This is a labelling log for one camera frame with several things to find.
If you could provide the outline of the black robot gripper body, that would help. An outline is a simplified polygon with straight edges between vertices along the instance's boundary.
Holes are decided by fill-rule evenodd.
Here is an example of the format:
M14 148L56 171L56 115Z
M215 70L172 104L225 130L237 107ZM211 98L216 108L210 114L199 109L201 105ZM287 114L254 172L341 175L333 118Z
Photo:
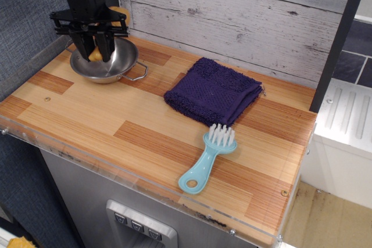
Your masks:
M126 16L110 10L105 0L67 0L67 3L68 9L49 15L57 34L92 38L102 31L115 37L128 36Z

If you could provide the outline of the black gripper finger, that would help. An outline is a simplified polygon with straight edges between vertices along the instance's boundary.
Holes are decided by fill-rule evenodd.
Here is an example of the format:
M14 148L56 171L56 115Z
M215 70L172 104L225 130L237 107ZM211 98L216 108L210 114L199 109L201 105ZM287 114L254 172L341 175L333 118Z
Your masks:
M111 33L98 33L96 35L96 46L98 47L99 57L104 62L111 59L111 55L115 50L115 39Z
M70 34L70 37L83 59L89 61L88 57L95 49L93 36L85 34Z

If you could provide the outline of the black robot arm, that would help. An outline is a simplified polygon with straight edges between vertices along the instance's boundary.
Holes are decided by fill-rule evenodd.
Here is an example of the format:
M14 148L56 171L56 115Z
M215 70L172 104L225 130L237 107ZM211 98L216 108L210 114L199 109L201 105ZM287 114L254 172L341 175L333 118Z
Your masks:
M108 62L115 50L115 37L128 36L127 16L108 7L106 0L67 0L69 8L52 12L58 35L68 35L82 57L97 49Z

